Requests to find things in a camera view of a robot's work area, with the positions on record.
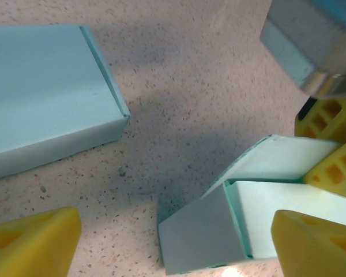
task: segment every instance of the light blue box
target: light blue box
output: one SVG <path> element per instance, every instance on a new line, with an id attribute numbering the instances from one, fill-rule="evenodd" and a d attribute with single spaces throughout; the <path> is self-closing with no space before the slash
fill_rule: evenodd
<path id="1" fill-rule="evenodd" d="M 346 198 L 301 181 L 339 146 L 304 137 L 263 138 L 199 199 L 159 224 L 167 275 L 275 259 L 270 227 L 279 209 L 346 225 Z"/>
<path id="2" fill-rule="evenodd" d="M 0 177 L 118 140 L 129 118 L 89 28 L 0 27 Z"/>

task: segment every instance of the yellow plastic block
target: yellow plastic block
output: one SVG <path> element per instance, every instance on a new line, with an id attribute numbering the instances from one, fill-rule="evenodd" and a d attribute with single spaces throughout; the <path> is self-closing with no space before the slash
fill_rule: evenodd
<path id="1" fill-rule="evenodd" d="M 0 277 L 65 277 L 81 228 L 74 207 L 0 224 Z"/>
<path id="2" fill-rule="evenodd" d="M 309 98 L 295 118 L 295 136 L 346 143 L 346 98 Z"/>
<path id="3" fill-rule="evenodd" d="M 306 173 L 303 182 L 346 197 L 346 143 Z"/>
<path id="4" fill-rule="evenodd" d="M 346 226 L 277 211 L 272 238 L 285 277 L 346 277 Z"/>

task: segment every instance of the cardboard box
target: cardboard box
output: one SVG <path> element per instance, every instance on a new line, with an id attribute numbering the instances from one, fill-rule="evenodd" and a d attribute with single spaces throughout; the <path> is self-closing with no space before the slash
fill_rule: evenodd
<path id="1" fill-rule="evenodd" d="M 301 177 L 340 146 L 272 135 L 227 168 L 198 200 L 159 224 L 167 275 L 274 259 L 274 213 L 289 209 L 346 224 L 346 198 Z"/>
<path id="2" fill-rule="evenodd" d="M 115 141 L 129 118 L 87 27 L 0 27 L 0 177 Z"/>

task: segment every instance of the yellow foam block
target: yellow foam block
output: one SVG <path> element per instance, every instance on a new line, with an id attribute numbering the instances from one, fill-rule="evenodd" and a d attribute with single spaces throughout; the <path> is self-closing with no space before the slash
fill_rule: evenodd
<path id="1" fill-rule="evenodd" d="M 1 223 L 0 277 L 65 277 L 81 229 L 74 207 Z"/>
<path id="2" fill-rule="evenodd" d="M 309 98 L 295 118 L 295 136 L 346 143 L 346 98 Z"/>
<path id="3" fill-rule="evenodd" d="M 346 277 L 346 226 L 277 211 L 272 239 L 285 277 Z"/>
<path id="4" fill-rule="evenodd" d="M 346 197 L 346 143 L 313 167 L 303 182 Z"/>

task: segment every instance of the granite surface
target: granite surface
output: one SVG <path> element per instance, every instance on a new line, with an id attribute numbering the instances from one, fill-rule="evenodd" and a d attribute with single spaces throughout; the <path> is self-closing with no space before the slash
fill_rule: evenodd
<path id="1" fill-rule="evenodd" d="M 270 2 L 0 1 L 0 25 L 89 25 L 133 117 L 117 143 L 0 179 L 0 222 L 75 205 L 69 276 L 165 276 L 157 222 L 261 137 L 291 135 L 307 99 L 260 43 Z M 282 273 L 271 261 L 188 276 Z"/>

